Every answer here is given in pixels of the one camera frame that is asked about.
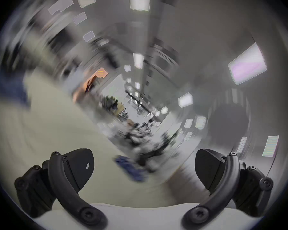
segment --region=blue object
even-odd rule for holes
[[[24,72],[13,73],[11,76],[0,71],[0,95],[30,106],[27,91],[23,85]]]
[[[137,182],[143,182],[144,176],[142,174],[143,170],[136,169],[132,163],[129,162],[129,158],[124,156],[119,156],[115,159],[115,162],[122,167],[127,173]]]

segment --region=blue cloth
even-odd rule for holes
[[[137,182],[143,182],[143,170],[136,169],[132,163],[129,162],[129,159],[124,156],[119,156],[115,159],[115,162],[121,166],[127,173]]]
[[[24,72],[17,72],[7,76],[0,71],[0,95],[29,107],[30,102],[23,84],[23,78]]]

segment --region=black curved bracket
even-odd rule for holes
[[[213,220],[229,203],[239,182],[240,164],[235,152],[225,161],[225,170],[214,193],[202,204],[190,209],[182,218],[185,229],[199,229]]]
[[[53,192],[66,211],[91,229],[104,229],[106,227],[106,216],[99,209],[81,199],[69,183],[63,167],[63,157],[57,151],[51,154],[48,177]]]

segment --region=screw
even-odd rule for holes
[[[209,218],[209,211],[204,207],[196,207],[190,212],[190,219],[196,224],[203,223]]]
[[[19,181],[17,182],[17,186],[23,187],[23,186],[24,186],[24,180],[23,180],[23,179],[19,180]]]
[[[32,168],[33,168],[34,170],[38,171],[38,170],[40,169],[40,166],[34,165]]]
[[[255,170],[256,167],[255,167],[255,166],[249,166],[248,169],[249,169],[250,171],[252,171],[252,170]]]

